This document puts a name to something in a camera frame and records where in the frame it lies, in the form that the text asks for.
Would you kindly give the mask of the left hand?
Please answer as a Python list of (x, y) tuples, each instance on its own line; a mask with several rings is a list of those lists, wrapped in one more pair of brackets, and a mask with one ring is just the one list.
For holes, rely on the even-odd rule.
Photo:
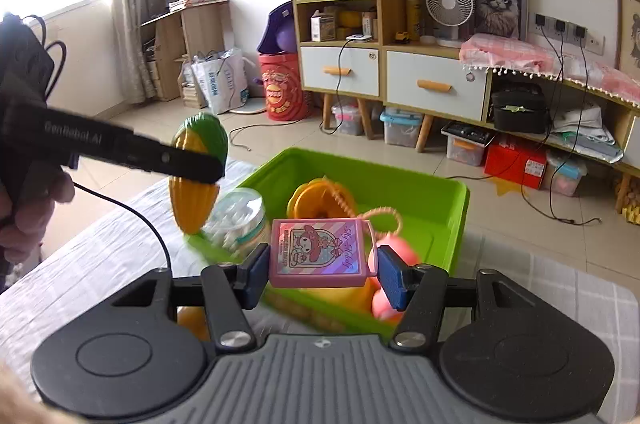
[(73, 180), (60, 166), (24, 159), (1, 164), (1, 291), (14, 266), (40, 248), (55, 205), (74, 195)]

